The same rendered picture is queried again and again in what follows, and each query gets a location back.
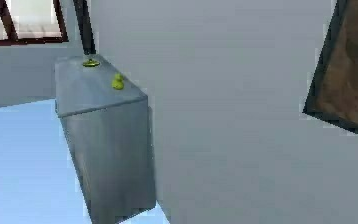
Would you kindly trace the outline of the black upright post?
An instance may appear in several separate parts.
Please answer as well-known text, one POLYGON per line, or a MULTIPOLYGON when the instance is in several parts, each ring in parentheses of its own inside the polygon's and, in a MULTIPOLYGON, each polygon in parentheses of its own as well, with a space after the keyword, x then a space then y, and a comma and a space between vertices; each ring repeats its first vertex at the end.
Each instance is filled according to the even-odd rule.
POLYGON ((96 53, 87 0, 73 0, 80 37, 85 55, 96 53))

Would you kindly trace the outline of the black framed brown picture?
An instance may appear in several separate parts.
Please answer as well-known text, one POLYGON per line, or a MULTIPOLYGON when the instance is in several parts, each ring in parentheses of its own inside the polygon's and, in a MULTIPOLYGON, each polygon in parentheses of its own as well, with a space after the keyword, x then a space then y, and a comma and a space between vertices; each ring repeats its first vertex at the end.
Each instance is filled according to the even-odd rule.
POLYGON ((358 135, 358 0, 336 0, 303 113, 358 135))

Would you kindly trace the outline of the grey cabinet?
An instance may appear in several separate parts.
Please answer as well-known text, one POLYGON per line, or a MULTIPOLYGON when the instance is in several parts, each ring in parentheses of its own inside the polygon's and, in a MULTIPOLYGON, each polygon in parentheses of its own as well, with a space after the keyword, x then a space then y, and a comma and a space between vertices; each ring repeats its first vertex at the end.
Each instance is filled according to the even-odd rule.
POLYGON ((55 109, 92 224, 120 224, 156 204, 148 96, 102 56, 55 63, 55 109))

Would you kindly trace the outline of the green round vase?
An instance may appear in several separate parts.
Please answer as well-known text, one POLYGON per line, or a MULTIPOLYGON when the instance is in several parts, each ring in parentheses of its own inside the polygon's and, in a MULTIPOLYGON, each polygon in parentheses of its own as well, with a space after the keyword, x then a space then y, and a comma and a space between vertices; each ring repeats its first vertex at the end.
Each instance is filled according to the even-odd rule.
POLYGON ((121 73, 116 73, 114 75, 111 86, 116 90, 122 90, 124 88, 124 78, 121 73))

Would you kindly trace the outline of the dark framed window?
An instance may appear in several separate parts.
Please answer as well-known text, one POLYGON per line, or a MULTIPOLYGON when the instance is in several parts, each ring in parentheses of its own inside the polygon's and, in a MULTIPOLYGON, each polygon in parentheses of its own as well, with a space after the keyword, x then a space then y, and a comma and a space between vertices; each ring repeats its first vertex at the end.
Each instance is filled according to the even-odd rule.
POLYGON ((67 41, 61 0, 0 0, 0 46, 67 41))

